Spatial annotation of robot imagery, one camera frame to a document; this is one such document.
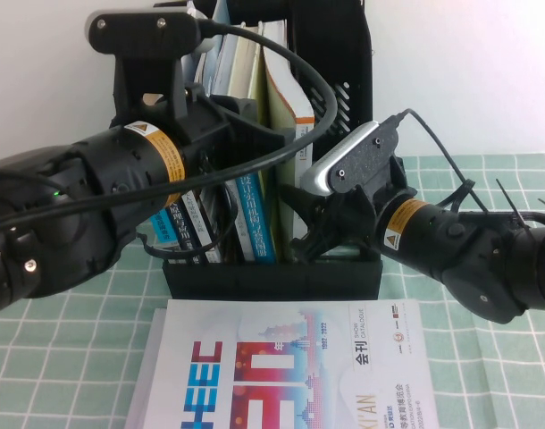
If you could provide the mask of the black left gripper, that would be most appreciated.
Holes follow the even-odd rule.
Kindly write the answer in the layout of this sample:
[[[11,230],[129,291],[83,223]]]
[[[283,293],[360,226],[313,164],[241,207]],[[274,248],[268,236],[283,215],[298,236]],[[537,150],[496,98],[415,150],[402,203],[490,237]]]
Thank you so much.
[[[269,156],[296,137],[292,128],[273,130],[252,98],[208,96],[202,85],[188,82],[164,100],[164,119],[189,166],[199,169],[206,158],[217,169],[266,170],[277,164]]]

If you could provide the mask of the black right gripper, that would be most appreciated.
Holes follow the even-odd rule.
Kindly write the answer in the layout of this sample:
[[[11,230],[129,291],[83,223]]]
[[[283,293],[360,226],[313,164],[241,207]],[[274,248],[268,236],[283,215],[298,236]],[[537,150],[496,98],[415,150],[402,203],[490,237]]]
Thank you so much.
[[[376,228],[373,203],[361,189],[316,197],[300,188],[282,184],[281,200],[305,224],[309,233],[293,239],[289,246],[298,262],[309,264],[339,246],[355,246],[362,255],[375,253],[371,239]]]

